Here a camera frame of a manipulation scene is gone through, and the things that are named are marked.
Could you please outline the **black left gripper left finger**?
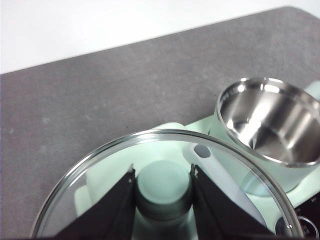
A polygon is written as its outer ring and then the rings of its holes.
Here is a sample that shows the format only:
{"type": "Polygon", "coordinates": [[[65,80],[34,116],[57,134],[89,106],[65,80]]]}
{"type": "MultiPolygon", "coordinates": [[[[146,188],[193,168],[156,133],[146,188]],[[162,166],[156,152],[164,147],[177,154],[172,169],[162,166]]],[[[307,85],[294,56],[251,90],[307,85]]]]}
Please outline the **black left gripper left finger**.
{"type": "Polygon", "coordinates": [[[133,235],[136,170],[131,164],[116,184],[55,238],[131,238],[133,235]]]}

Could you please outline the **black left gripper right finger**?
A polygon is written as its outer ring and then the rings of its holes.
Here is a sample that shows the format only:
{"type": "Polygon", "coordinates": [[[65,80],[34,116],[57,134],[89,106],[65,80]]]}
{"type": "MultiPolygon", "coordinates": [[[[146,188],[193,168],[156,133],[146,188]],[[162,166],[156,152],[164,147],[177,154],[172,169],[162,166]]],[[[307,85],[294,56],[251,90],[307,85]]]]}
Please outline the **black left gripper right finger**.
{"type": "Polygon", "coordinates": [[[190,177],[199,238],[274,237],[266,226],[234,203],[198,165],[191,165],[190,177]]]}

